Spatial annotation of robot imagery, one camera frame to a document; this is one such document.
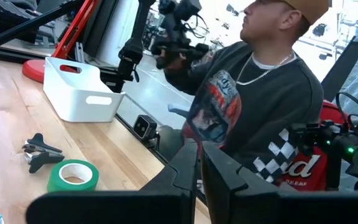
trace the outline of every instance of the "wooden desk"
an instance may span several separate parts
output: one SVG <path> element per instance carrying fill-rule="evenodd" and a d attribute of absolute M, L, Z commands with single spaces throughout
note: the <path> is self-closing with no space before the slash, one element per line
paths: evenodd
<path fill-rule="evenodd" d="M 82 159 L 99 172 L 98 190 L 136 190 L 163 165 L 117 120 L 83 124 L 60 120 L 42 85 L 21 74 L 21 65 L 0 61 L 0 214 L 5 223 L 25 223 L 31 201 L 46 192 L 52 166 L 29 174 L 21 147 L 35 133 L 63 150 L 67 159 Z M 210 223 L 197 201 L 196 223 Z"/>

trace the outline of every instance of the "white wall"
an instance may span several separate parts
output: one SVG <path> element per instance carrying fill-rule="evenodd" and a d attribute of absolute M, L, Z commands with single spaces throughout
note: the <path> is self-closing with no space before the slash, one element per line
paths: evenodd
<path fill-rule="evenodd" d="M 118 52 L 131 37 L 138 7 L 138 0 L 119 1 L 102 39 L 98 59 L 112 66 L 119 65 Z"/>

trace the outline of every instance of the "green tape roll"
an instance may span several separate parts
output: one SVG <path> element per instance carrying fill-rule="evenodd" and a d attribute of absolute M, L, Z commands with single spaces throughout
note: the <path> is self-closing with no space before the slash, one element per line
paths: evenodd
<path fill-rule="evenodd" d="M 95 190 L 99 171 L 89 162 L 70 159 L 54 165 L 47 186 L 48 192 Z"/>

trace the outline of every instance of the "tan baseball cap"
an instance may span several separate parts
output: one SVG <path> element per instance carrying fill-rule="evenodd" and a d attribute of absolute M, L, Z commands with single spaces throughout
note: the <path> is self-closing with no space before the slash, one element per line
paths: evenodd
<path fill-rule="evenodd" d="M 329 0 L 283 0 L 289 5 L 299 10 L 303 16 L 314 24 L 323 16 L 329 8 Z"/>

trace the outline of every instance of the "small camera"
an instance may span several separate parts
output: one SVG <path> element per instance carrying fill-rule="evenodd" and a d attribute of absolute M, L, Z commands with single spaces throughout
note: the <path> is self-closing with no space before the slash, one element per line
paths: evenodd
<path fill-rule="evenodd" d="M 140 140 L 150 140 L 155 138 L 157 123 L 147 115 L 139 115 L 132 129 Z"/>

